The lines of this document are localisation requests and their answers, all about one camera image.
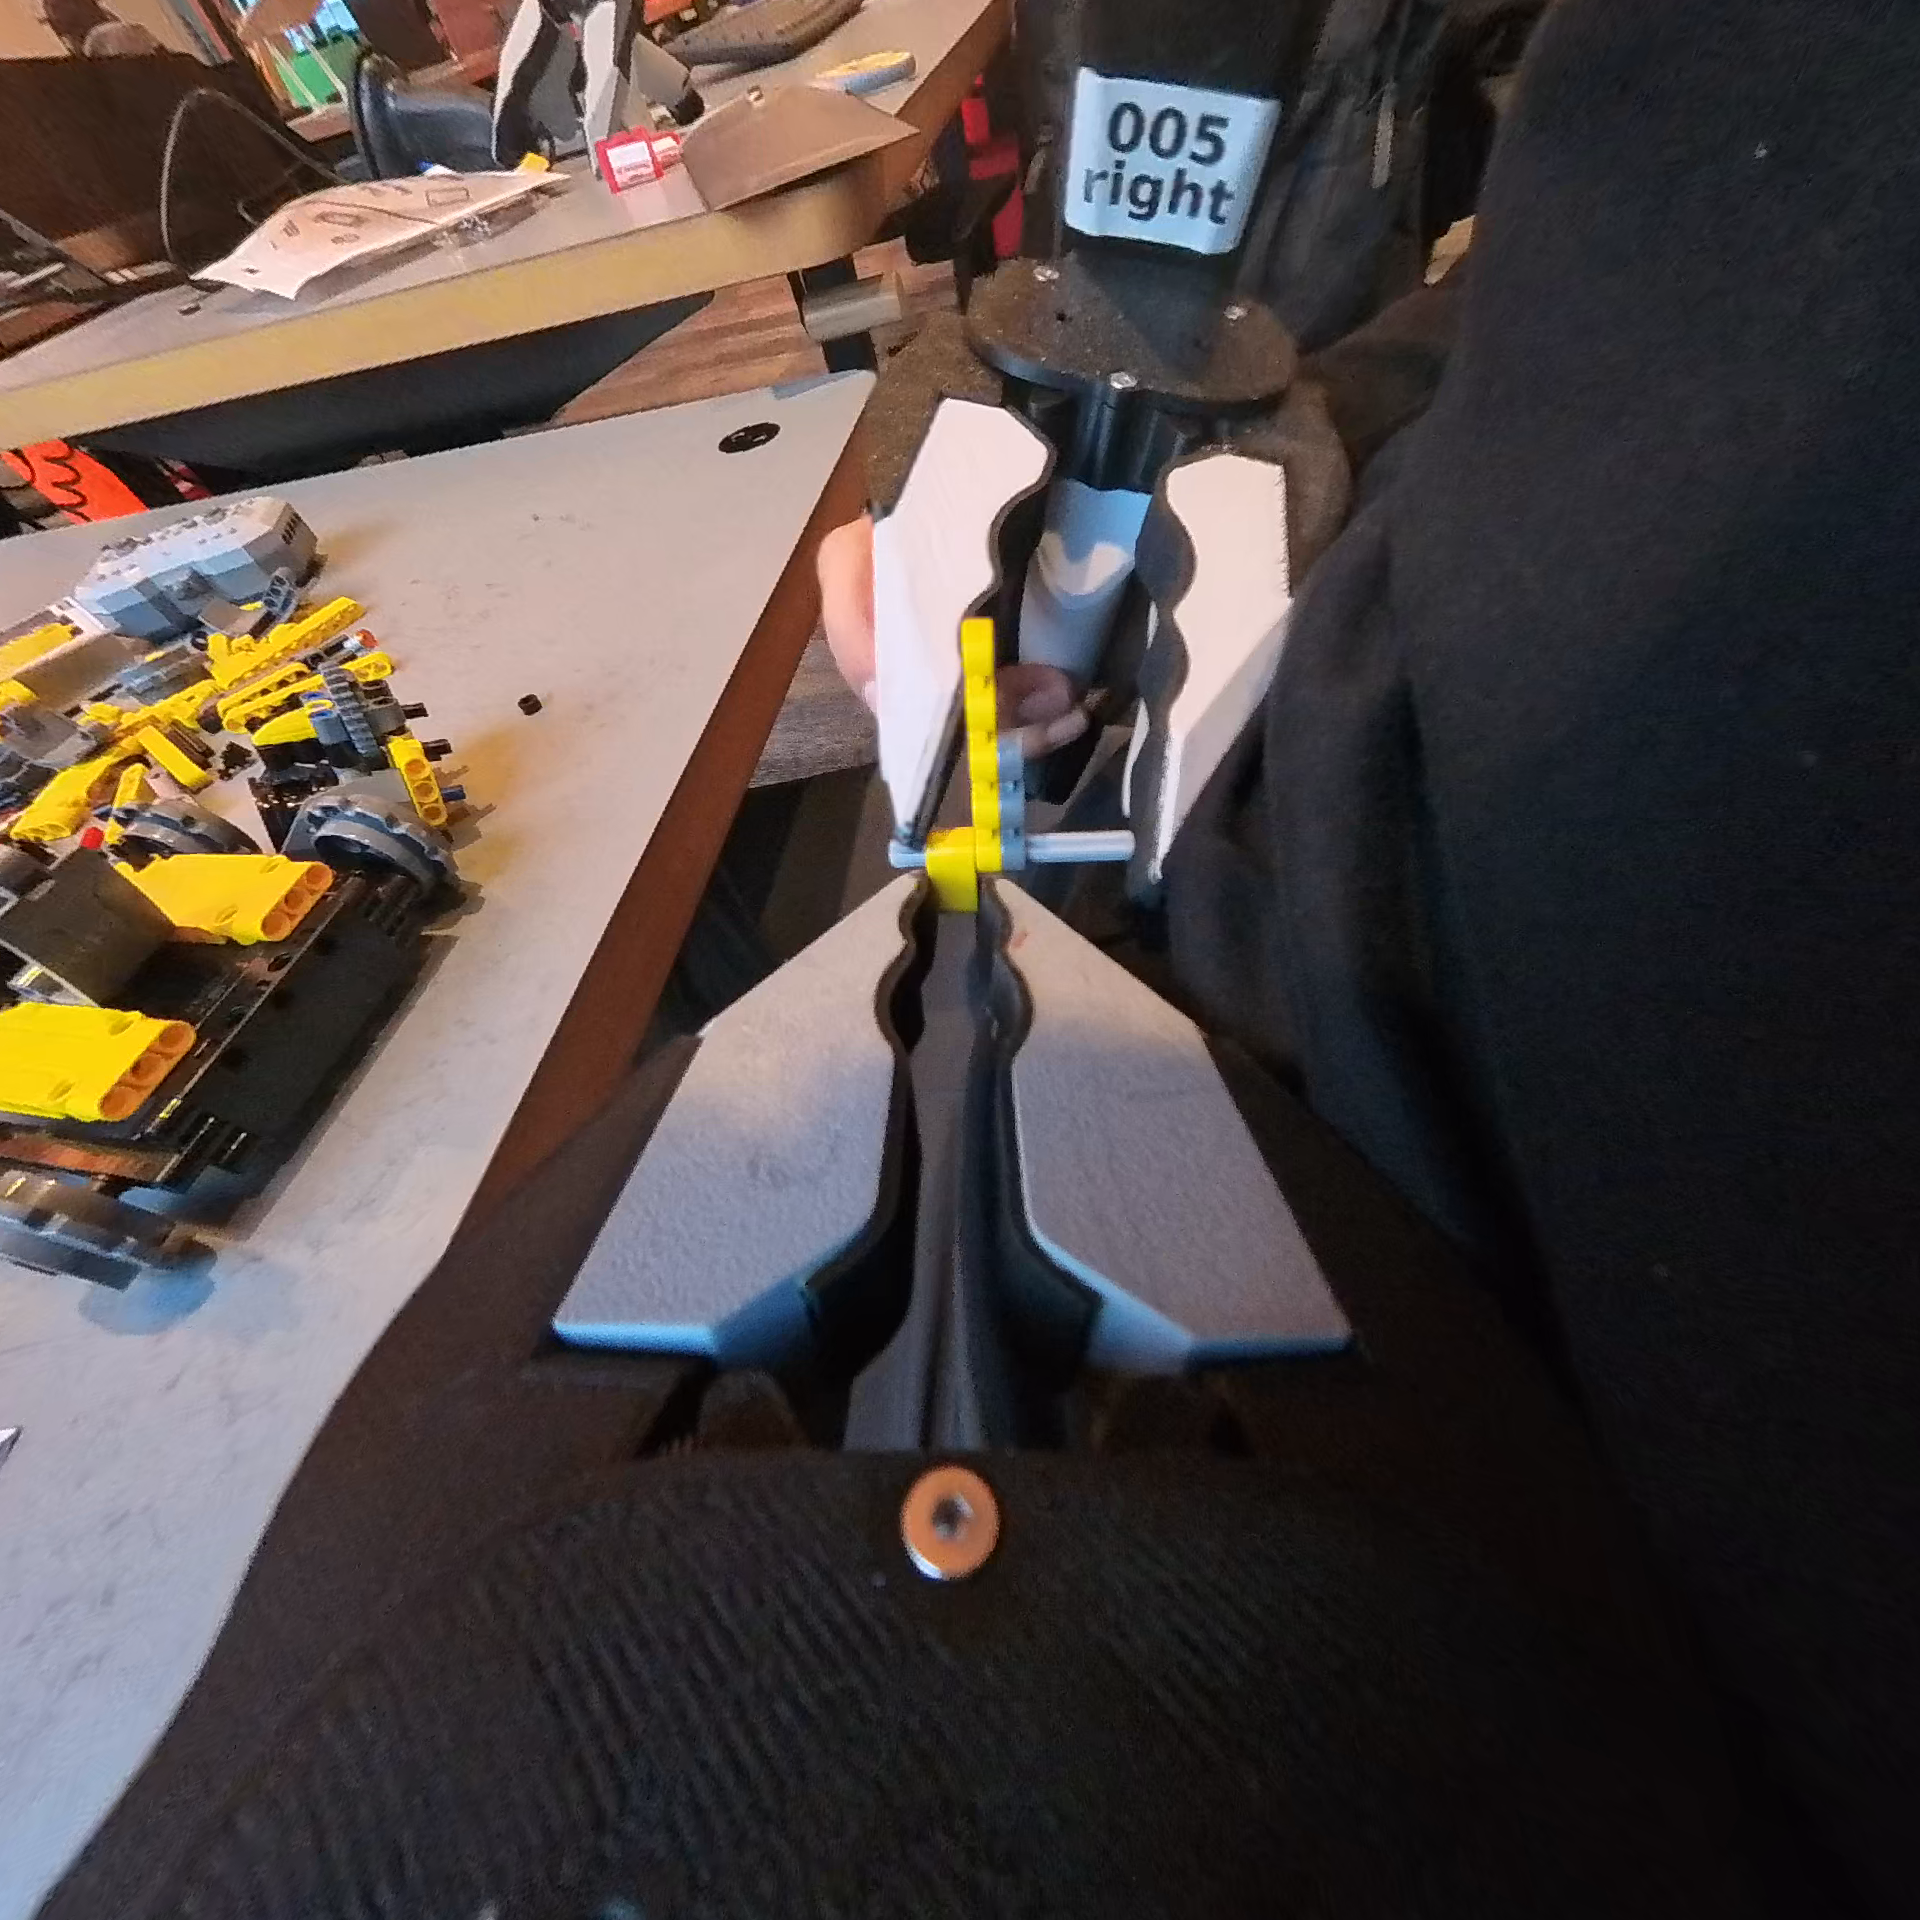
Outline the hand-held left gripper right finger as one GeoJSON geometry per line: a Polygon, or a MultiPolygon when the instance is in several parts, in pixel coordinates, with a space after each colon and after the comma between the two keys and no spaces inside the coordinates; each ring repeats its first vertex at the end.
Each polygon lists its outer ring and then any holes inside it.
{"type": "Polygon", "coordinates": [[[1341,1353],[1354,1323],[1199,1024],[1010,879],[986,939],[1003,1300],[1043,1367],[1341,1353]]]}

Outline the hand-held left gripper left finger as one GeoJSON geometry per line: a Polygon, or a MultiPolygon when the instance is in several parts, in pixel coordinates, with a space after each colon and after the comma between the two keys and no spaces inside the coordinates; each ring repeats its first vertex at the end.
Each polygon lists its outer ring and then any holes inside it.
{"type": "Polygon", "coordinates": [[[552,1336],[706,1364],[862,1364],[908,1287],[924,877],[895,877],[711,1018],[552,1336]]]}

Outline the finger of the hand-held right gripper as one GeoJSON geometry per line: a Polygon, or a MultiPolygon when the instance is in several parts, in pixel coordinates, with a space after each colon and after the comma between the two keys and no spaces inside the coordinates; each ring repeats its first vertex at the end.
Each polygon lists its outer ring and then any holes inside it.
{"type": "Polygon", "coordinates": [[[1253,455],[1172,460],[1134,560],[1149,642],[1125,753],[1125,877],[1163,883],[1187,813],[1273,683],[1291,606],[1286,467],[1253,455]]]}
{"type": "Polygon", "coordinates": [[[962,621],[1010,600],[1050,443],[1015,411],[941,398],[874,528],[877,748],[892,836],[924,852],[962,729],[962,621]]]}

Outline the grey toy axle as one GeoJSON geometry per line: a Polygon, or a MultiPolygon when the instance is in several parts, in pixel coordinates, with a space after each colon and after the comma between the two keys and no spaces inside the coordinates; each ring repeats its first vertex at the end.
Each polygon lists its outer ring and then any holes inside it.
{"type": "MultiPolygon", "coordinates": [[[[888,844],[888,861],[902,872],[924,870],[935,852],[968,852],[975,870],[987,870],[987,860],[979,852],[979,828],[950,827],[929,834],[921,846],[888,844]]],[[[1031,864],[1086,864],[1086,861],[1131,861],[1134,834],[1131,828],[1043,828],[1022,839],[1001,839],[1001,872],[1016,872],[1031,864]]]]}

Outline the grey desk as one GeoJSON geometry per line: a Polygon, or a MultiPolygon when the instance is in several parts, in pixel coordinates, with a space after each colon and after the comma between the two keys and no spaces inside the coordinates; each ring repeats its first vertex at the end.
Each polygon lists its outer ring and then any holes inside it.
{"type": "Polygon", "coordinates": [[[139,1911],[375,1603],[627,1406],[506,1436],[862,496],[868,376],[291,483],[479,804],[475,910],[204,1269],[2,1267],[2,1917],[139,1911]],[[755,419],[779,437],[716,443],[755,419]]]}

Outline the person's right hand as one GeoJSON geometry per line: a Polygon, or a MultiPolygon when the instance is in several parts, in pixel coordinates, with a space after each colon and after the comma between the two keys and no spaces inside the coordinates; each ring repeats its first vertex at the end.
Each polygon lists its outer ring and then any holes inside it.
{"type": "MultiPolygon", "coordinates": [[[[852,692],[877,707],[874,516],[862,511],[819,540],[819,613],[829,659],[852,692]]],[[[1089,729],[1079,686],[1050,665],[1015,659],[997,676],[1001,731],[1043,756],[1089,729]]]]}

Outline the black backpack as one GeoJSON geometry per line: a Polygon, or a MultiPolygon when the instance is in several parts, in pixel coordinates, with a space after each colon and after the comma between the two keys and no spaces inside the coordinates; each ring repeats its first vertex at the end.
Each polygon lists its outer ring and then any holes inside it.
{"type": "Polygon", "coordinates": [[[1332,2],[1261,181],[1239,286],[1301,353],[1427,280],[1475,208],[1544,2],[1332,2]]]}

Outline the grey flat plate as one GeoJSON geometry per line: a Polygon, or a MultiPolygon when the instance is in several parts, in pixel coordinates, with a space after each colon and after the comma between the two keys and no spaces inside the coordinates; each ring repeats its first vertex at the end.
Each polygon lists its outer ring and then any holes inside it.
{"type": "Polygon", "coordinates": [[[706,208],[731,208],[907,139],[914,126],[865,97],[785,81],[751,87],[681,133],[677,163],[706,208]]]}

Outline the grey table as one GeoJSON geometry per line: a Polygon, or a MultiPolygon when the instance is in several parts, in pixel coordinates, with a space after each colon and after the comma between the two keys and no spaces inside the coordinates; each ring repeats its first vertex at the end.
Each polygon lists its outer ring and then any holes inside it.
{"type": "Polygon", "coordinates": [[[64,439],[248,483],[541,423],[706,294],[852,280],[935,138],[1010,39],[1010,2],[862,2],[819,51],[908,51],[907,133],[731,208],[681,176],[610,196],[584,164],[517,223],[320,300],[150,293],[2,359],[2,446],[64,439]]]}

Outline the yellow toy vehicle model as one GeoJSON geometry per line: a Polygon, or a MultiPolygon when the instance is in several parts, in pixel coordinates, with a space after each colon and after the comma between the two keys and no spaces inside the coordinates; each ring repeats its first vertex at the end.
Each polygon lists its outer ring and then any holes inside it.
{"type": "Polygon", "coordinates": [[[261,844],[195,800],[2,844],[2,1259],[127,1287],[275,1182],[463,879],[397,794],[333,786],[261,844]]]}

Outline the toy wheel gear subassembly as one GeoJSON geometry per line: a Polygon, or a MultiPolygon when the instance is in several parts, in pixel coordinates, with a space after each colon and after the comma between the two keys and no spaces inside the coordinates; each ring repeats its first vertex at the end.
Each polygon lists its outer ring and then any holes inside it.
{"type": "Polygon", "coordinates": [[[256,760],[248,794],[269,846],[285,852],[305,800],[360,786],[424,828],[446,828],[467,789],[441,780],[451,744],[418,736],[418,717],[424,707],[397,701],[385,679],[320,667],[278,688],[264,714],[234,721],[256,760]]]}

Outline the idle black grey gripper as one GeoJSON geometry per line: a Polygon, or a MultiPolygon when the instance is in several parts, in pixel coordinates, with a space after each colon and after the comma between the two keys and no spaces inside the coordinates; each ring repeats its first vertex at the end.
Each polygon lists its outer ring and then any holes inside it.
{"type": "Polygon", "coordinates": [[[704,116],[688,63],[654,43],[642,2],[521,2],[493,72],[491,158],[592,156],[625,129],[704,116]]]}

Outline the white paper sheet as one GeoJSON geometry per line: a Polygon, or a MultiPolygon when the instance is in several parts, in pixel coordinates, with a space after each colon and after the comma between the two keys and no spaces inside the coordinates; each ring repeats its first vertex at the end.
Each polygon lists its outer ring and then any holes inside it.
{"type": "Polygon", "coordinates": [[[226,257],[187,269],[190,286],[299,300],[347,273],[488,239],[509,217],[565,182],[557,169],[453,173],[428,164],[405,181],[351,181],[291,198],[226,257]]]}

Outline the black swivel chair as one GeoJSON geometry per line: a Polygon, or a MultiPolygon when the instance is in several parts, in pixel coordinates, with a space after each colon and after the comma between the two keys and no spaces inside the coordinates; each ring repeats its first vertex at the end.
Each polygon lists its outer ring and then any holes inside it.
{"type": "Polygon", "coordinates": [[[347,181],[405,181],[424,164],[493,169],[493,107],[491,92],[474,81],[424,81],[360,51],[347,113],[355,139],[355,158],[341,163],[347,181]]]}

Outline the pile of loose toy pieces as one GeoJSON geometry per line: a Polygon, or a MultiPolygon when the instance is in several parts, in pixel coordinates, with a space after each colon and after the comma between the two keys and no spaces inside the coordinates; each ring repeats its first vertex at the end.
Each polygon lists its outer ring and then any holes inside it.
{"type": "Polygon", "coordinates": [[[340,667],[355,688],[394,676],[340,594],[275,615],[243,606],[248,632],[144,642],[84,636],[46,615],[2,642],[2,839],[64,844],[112,800],[127,769],[160,772],[184,794],[231,780],[264,724],[325,692],[340,667]]]}

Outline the grey toy battery box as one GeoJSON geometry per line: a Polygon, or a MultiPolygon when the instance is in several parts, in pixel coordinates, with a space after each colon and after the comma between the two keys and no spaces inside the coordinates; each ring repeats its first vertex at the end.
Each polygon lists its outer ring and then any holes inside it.
{"type": "Polygon", "coordinates": [[[290,575],[314,576],[319,531],[275,495],[220,496],[195,516],[109,540],[72,603],[133,637],[175,637],[204,603],[256,603],[290,575]]]}

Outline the orange black patterned object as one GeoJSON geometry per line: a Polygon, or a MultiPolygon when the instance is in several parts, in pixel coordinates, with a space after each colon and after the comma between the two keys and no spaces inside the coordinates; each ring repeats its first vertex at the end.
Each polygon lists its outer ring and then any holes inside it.
{"type": "Polygon", "coordinates": [[[2,537],[121,520],[209,495],[195,467],[168,458],[112,455],[64,439],[2,446],[2,537]]]}

